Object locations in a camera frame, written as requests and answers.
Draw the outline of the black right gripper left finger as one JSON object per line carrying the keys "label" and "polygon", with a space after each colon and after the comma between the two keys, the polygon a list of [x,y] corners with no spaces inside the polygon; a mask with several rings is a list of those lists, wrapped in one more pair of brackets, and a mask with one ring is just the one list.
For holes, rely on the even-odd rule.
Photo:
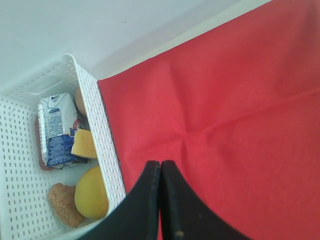
{"label": "black right gripper left finger", "polygon": [[81,240],[156,240],[160,163],[147,161],[134,187],[103,221]]}

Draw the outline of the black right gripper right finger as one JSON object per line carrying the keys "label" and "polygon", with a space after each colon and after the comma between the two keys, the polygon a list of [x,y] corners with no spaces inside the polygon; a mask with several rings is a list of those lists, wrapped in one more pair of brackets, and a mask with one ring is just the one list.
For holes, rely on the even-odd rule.
{"label": "black right gripper right finger", "polygon": [[161,164],[159,210],[164,240],[247,240],[198,197],[172,160]]}

